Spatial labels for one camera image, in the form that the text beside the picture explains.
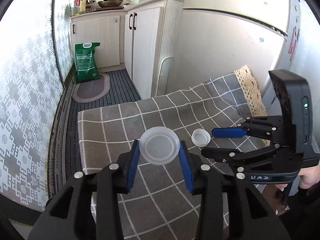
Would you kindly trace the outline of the person's right hand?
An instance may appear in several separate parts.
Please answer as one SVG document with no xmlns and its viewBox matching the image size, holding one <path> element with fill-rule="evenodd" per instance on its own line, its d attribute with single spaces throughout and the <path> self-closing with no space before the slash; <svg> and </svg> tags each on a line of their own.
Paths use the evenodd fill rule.
<svg viewBox="0 0 320 240">
<path fill-rule="evenodd" d="M 303 168 L 300 170 L 300 183 L 301 189 L 309 189 L 313 185 L 317 184 L 320 180 L 320 167 L 319 164 L 314 167 Z"/>
</svg>

